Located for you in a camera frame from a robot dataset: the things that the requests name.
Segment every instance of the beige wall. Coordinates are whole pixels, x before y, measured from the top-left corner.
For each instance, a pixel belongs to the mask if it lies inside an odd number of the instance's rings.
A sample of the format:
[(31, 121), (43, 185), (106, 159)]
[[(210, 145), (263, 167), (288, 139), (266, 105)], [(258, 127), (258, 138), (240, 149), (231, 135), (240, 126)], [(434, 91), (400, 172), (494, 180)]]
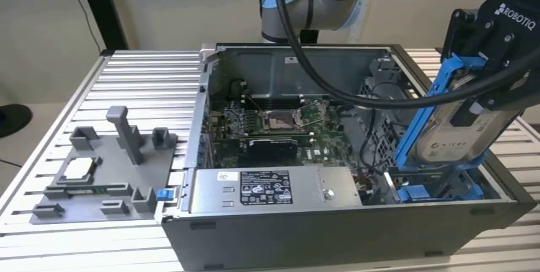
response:
[(478, 8), (486, 0), (371, 0), (360, 42), (404, 47), (443, 46), (450, 15)]
[[(258, 0), (115, 1), (132, 48), (260, 40)], [(440, 45), (452, 9), (480, 1), (374, 0), (360, 40)], [(346, 42), (347, 31), (323, 32), (320, 41)], [(96, 57), (76, 0), (0, 0), (0, 104), (68, 100)]]

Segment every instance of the label sticker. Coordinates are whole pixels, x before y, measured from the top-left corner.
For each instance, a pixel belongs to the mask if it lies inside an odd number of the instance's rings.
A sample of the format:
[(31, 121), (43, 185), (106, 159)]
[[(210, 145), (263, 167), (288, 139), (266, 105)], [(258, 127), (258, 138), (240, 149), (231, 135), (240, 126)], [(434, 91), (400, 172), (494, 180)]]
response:
[(296, 57), (286, 57), (286, 64), (291, 65), (294, 63), (298, 63)]
[(294, 203), (288, 171), (242, 172), (240, 191), (244, 206)]
[(236, 182), (238, 181), (238, 172), (218, 172), (218, 181), (219, 182)]

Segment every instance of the green circuit board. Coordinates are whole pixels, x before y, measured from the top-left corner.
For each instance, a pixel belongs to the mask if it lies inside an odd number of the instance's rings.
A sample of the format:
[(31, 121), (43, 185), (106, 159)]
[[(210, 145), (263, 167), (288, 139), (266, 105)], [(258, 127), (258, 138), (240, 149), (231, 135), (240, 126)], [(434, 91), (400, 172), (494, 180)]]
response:
[(298, 109), (248, 110), (236, 102), (212, 112), (212, 139), (218, 168), (250, 167), (251, 140), (296, 140), (296, 158), (284, 166), (348, 166), (359, 162), (344, 134), (336, 107), (328, 100), (306, 100)]

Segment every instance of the robotiq logo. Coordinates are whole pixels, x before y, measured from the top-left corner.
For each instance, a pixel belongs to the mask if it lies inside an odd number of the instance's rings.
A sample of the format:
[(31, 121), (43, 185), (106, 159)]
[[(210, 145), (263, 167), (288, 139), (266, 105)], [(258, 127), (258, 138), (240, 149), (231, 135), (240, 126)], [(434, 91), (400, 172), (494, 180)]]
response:
[(536, 27), (536, 22), (532, 21), (526, 16), (523, 16), (518, 11), (510, 9), (504, 3), (500, 4), (499, 9), (495, 11), (495, 14), (496, 15), (503, 14), (504, 16), (511, 18), (515, 22), (527, 27), (531, 31)]

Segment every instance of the floor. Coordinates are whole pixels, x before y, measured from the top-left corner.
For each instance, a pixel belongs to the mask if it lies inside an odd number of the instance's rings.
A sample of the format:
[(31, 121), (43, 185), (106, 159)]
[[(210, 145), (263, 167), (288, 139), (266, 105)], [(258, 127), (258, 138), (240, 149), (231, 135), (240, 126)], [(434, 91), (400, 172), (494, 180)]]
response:
[[(24, 164), (38, 146), (66, 103), (28, 104), (34, 119), (28, 126), (11, 136), (0, 138), (0, 159)], [(0, 163), (0, 195), (19, 172), (19, 167)]]

